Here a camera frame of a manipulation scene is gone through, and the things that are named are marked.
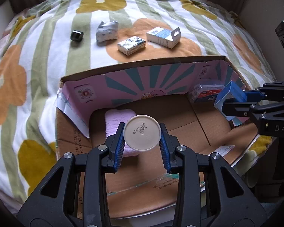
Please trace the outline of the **small blue box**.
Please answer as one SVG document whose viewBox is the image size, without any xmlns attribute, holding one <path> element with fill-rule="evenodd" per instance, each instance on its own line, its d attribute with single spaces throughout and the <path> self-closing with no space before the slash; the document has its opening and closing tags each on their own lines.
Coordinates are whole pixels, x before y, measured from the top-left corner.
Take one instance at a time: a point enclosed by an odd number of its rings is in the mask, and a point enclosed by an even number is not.
<svg viewBox="0 0 284 227">
<path fill-rule="evenodd" d="M 222 111 L 223 104 L 226 100 L 232 102 L 246 102 L 247 96 L 244 91 L 234 82 L 230 81 L 224 89 L 217 95 L 214 107 L 228 120 L 232 120 L 235 117 L 226 115 Z"/>
</svg>

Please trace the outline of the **cream round jar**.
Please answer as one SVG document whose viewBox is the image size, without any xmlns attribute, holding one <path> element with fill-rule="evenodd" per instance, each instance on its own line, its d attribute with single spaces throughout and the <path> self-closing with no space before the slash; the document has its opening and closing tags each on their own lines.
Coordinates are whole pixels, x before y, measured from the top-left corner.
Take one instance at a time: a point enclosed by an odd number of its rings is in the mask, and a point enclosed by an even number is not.
<svg viewBox="0 0 284 227">
<path fill-rule="evenodd" d="M 147 115 L 134 116 L 123 128 L 125 143 L 138 152 L 155 148 L 161 140 L 161 135 L 162 131 L 158 122 Z"/>
</svg>

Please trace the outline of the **floral tissue pack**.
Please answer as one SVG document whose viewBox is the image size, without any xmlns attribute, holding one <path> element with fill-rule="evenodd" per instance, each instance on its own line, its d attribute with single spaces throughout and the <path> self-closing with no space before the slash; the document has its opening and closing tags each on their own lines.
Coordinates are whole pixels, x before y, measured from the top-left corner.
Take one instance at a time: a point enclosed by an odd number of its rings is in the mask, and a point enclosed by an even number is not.
<svg viewBox="0 0 284 227">
<path fill-rule="evenodd" d="M 138 36 L 132 36 L 123 40 L 117 44 L 117 48 L 120 52 L 129 56 L 146 46 L 146 41 Z"/>
</svg>

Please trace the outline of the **small black cube box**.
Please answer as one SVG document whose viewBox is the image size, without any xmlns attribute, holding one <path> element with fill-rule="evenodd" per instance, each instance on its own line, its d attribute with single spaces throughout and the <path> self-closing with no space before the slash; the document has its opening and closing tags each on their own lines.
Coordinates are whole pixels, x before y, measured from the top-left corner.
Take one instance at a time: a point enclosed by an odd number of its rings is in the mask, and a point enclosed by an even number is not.
<svg viewBox="0 0 284 227">
<path fill-rule="evenodd" d="M 81 42 L 83 39 L 84 33 L 78 30 L 73 30 L 70 36 L 70 39 L 74 42 Z"/>
</svg>

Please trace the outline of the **red blue plastic case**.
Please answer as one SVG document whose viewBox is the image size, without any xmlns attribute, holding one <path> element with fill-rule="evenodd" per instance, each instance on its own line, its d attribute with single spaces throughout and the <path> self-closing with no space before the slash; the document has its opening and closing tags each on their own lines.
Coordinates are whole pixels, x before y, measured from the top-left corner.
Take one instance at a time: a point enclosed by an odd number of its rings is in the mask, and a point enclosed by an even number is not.
<svg viewBox="0 0 284 227">
<path fill-rule="evenodd" d="M 191 103 L 213 101 L 224 88 L 223 84 L 197 84 L 188 92 L 188 98 Z"/>
</svg>

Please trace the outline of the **open cardboard box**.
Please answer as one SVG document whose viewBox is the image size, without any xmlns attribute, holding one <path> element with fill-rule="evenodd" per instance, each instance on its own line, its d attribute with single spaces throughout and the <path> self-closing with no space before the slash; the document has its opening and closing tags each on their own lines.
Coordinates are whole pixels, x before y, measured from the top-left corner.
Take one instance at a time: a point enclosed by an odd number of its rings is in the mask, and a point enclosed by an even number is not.
<svg viewBox="0 0 284 227">
<path fill-rule="evenodd" d="M 200 80 L 247 89 L 247 78 L 224 56 L 184 56 L 133 61 L 64 76 L 56 99 L 57 155 L 88 153 L 104 143 L 105 112 L 140 115 L 128 131 L 142 143 L 106 176 L 111 218 L 136 217 L 175 204 L 178 179 L 164 168 L 159 124 L 196 153 L 220 153 L 235 165 L 257 136 L 254 124 L 227 120 L 213 101 L 191 103 Z"/>
</svg>

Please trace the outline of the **pink folded towel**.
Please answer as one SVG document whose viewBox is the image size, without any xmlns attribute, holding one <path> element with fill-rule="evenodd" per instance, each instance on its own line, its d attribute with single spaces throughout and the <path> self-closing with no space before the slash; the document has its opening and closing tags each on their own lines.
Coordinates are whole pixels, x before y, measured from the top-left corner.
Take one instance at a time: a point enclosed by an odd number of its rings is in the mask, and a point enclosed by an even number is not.
<svg viewBox="0 0 284 227">
<path fill-rule="evenodd" d="M 107 138 L 110 135 L 114 135 L 121 122 L 127 123 L 135 115 L 136 113 L 131 109 L 110 109 L 105 112 L 105 137 Z M 130 148 L 127 143 L 125 143 L 123 157 L 133 157 L 138 156 L 138 154 L 138 151 Z"/>
</svg>

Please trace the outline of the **white blue carton box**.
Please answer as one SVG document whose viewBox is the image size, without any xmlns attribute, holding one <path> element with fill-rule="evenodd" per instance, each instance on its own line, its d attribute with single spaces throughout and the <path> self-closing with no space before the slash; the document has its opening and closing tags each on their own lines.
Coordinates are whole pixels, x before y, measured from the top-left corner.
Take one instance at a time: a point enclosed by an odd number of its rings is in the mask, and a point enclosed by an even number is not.
<svg viewBox="0 0 284 227">
<path fill-rule="evenodd" d="M 146 33 L 147 41 L 159 44 L 169 49 L 173 49 L 180 42 L 181 36 L 179 27 L 172 31 L 156 27 Z"/>
</svg>

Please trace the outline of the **folded white patterned sock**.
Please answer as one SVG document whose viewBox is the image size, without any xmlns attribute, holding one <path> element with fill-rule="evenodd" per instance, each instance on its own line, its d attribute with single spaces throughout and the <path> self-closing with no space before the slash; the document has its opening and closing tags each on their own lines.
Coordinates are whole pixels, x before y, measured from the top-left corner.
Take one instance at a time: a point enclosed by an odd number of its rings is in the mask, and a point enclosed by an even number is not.
<svg viewBox="0 0 284 227">
<path fill-rule="evenodd" d="M 118 39 L 118 27 L 119 22 L 101 22 L 96 30 L 96 41 L 97 43 L 103 43 L 107 40 Z"/>
</svg>

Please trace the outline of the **floral striped blanket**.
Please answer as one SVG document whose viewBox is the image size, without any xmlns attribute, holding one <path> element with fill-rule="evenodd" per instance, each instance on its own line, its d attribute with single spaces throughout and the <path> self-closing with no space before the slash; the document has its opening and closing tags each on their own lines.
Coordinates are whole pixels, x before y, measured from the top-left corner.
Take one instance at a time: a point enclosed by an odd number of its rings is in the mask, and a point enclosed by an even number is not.
<svg viewBox="0 0 284 227">
<path fill-rule="evenodd" d="M 101 22 L 119 22 L 118 39 L 97 43 Z M 147 41 L 156 27 L 181 31 L 173 48 Z M 81 42 L 70 39 L 84 33 Z M 146 46 L 126 56 L 132 36 Z M 62 156 L 56 99 L 62 77 L 159 58 L 224 56 L 255 89 L 275 76 L 259 45 L 233 13 L 207 0 L 47 0 L 23 11 L 0 47 L 0 198 L 18 212 Z"/>
</svg>

